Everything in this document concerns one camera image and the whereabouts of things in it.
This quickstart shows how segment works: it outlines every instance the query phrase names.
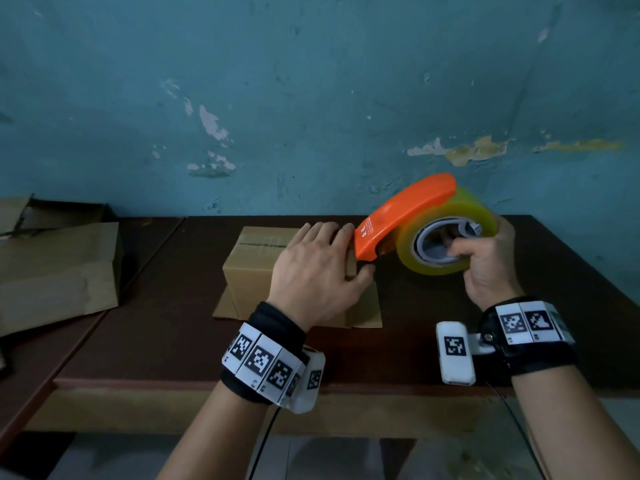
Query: forearm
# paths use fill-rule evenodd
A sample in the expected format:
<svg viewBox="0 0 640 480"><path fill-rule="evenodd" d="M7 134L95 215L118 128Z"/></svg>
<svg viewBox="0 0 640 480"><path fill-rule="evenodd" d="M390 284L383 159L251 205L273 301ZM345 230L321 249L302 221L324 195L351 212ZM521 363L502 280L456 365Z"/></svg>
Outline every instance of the forearm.
<svg viewBox="0 0 640 480"><path fill-rule="evenodd" d="M244 479L267 408L218 382L158 480Z"/></svg>
<svg viewBox="0 0 640 480"><path fill-rule="evenodd" d="M552 480L640 478L640 454L576 367L514 376L512 382Z"/></svg>

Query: clear packing tape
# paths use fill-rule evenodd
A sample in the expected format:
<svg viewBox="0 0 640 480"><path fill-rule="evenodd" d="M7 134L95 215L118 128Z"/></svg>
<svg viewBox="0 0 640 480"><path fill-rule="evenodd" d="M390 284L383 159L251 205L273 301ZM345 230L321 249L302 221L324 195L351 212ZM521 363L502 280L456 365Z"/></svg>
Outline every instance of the clear packing tape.
<svg viewBox="0 0 640 480"><path fill-rule="evenodd" d="M489 209L439 173L391 197L356 229L358 260L373 261L396 250L407 268L420 274L449 274L469 267L468 257L448 257L456 237L492 237L497 224Z"/></svg>

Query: person's right hand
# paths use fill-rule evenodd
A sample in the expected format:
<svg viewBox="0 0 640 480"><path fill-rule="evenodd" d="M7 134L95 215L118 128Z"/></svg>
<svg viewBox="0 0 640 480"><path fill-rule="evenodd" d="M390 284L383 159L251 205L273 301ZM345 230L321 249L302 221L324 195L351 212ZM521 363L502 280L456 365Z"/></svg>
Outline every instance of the person's right hand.
<svg viewBox="0 0 640 480"><path fill-rule="evenodd" d="M498 224L494 237L466 239L451 243L448 256L471 256L471 266L465 271L465 288L471 301L484 312L501 301L523 296L513 262L515 230L504 217L493 215Z"/></svg>

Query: hand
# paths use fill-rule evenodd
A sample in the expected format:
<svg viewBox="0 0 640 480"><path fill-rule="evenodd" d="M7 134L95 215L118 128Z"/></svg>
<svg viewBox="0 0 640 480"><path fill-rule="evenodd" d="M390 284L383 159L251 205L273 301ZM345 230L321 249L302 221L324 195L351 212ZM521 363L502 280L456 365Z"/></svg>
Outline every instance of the hand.
<svg viewBox="0 0 640 480"><path fill-rule="evenodd" d="M507 219L493 215L498 223L494 237L465 239L451 243L449 256L471 256L471 266L465 271L465 288L471 301L484 312L501 301L523 296L513 262L513 240L516 236Z"/></svg>
<svg viewBox="0 0 640 480"><path fill-rule="evenodd" d="M338 228L335 222L305 224L273 267L267 303L304 331L355 305L373 281L372 264L363 266L352 281L345 279L354 227L344 226L329 244Z"/></svg>

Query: floor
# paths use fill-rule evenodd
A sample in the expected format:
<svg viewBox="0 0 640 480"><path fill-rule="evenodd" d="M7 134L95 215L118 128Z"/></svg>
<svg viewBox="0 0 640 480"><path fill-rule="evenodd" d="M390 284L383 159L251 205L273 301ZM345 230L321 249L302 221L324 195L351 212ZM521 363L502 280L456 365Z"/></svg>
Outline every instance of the floor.
<svg viewBox="0 0 640 480"><path fill-rule="evenodd" d="M604 404L640 447L640 401L610 399ZM178 439L168 435L78 434L49 480L153 479ZM420 441L398 480L514 478L539 477L512 420L497 408L464 437ZM384 480L379 441L275 435L267 441L254 479ZM0 470L0 480L24 478Z"/></svg>

